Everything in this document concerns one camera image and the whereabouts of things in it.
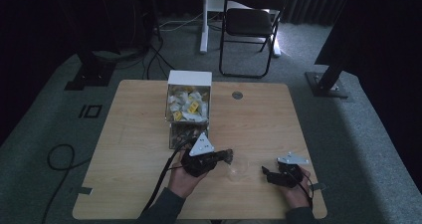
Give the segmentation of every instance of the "sleeve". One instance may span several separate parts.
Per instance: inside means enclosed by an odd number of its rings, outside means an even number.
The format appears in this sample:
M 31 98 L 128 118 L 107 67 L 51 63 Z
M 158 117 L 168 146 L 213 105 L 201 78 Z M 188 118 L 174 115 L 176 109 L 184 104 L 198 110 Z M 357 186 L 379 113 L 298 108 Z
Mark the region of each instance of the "sleeve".
M 182 210 L 185 199 L 164 188 L 155 203 L 143 212 L 136 223 L 142 224 L 174 224 Z
M 299 207 L 286 213 L 286 220 L 289 224 L 318 224 L 314 218 L 313 211 L 309 207 Z

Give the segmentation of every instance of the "metal stand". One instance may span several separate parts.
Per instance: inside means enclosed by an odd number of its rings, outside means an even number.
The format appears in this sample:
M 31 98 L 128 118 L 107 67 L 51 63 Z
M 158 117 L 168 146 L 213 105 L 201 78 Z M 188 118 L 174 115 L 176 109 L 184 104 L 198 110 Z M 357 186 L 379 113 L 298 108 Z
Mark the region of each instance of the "metal stand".
M 159 22 L 158 22 L 158 9 L 156 5 L 156 0 L 151 0 L 151 5 L 152 5 L 152 13 L 154 17 L 154 23 L 155 23 L 155 29 L 157 31 L 158 41 L 162 42 L 162 37 L 161 37 L 161 32 L 160 32 Z
M 340 80 L 334 82 L 334 84 L 330 87 L 324 87 L 321 85 L 323 83 L 323 81 L 321 82 L 324 76 L 323 73 L 307 72 L 305 75 L 307 76 L 308 82 L 315 97 L 331 97 L 341 99 L 349 98 L 349 95 L 344 90 Z
M 93 64 L 86 66 L 83 62 L 74 80 L 66 84 L 65 91 L 82 91 L 85 86 L 107 87 L 114 72 L 115 63 L 100 62 L 97 59 L 95 63 L 101 68 L 93 73 L 90 70 Z

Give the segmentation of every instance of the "white box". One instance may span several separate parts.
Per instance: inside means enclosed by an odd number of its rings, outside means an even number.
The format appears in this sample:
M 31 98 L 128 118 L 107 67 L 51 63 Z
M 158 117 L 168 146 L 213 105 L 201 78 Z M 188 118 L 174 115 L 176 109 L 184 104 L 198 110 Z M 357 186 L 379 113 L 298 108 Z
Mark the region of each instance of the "white box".
M 165 119 L 209 122 L 212 73 L 170 71 Z
M 170 148 L 188 135 L 208 135 L 211 84 L 210 72 L 170 71 L 165 112 L 170 122 Z

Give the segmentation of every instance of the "black chair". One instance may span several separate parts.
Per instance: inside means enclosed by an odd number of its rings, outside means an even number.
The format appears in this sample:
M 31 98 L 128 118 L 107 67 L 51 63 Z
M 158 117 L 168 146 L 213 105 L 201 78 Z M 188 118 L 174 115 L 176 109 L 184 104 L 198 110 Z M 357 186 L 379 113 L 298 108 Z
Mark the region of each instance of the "black chair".
M 236 6 L 228 7 L 228 3 L 236 2 L 247 8 Z M 220 39 L 220 63 L 219 70 L 223 76 L 244 77 L 244 78 L 262 78 L 270 69 L 270 62 L 273 55 L 274 42 L 276 40 L 279 21 L 285 9 L 286 0 L 225 0 L 223 11 L 223 24 Z M 264 42 L 241 40 L 225 40 L 225 33 L 236 37 L 253 37 L 265 39 Z M 260 52 L 270 40 L 270 54 L 267 61 L 267 68 L 262 75 L 244 75 L 230 74 L 223 71 L 223 51 L 224 43 L 251 43 L 262 44 Z

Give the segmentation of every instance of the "person's right hand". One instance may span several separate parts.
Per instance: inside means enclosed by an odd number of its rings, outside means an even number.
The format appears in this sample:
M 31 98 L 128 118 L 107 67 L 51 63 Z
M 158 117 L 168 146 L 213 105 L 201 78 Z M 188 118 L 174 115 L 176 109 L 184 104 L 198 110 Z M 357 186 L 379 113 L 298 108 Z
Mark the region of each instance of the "person's right hand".
M 307 193 L 304 193 L 304 191 L 296 185 L 293 188 L 285 187 L 285 186 L 279 186 L 279 189 L 282 191 L 283 195 L 286 198 L 286 201 L 288 202 L 289 206 L 294 209 L 298 207 L 309 207 L 310 204 L 308 202 L 309 195 L 310 195 L 310 188 L 308 186 L 308 178 L 311 176 L 311 173 L 307 170 L 304 170 L 301 168 L 302 174 L 304 175 L 304 178 L 302 179 L 301 186 L 305 189 Z
M 181 159 L 185 150 L 181 150 L 179 154 L 179 160 L 176 163 L 173 163 L 171 169 L 170 180 L 168 182 L 168 189 L 170 189 L 174 194 L 178 195 L 181 198 L 188 197 L 196 185 L 208 174 L 204 173 L 199 177 L 191 176 L 185 171 L 181 164 Z

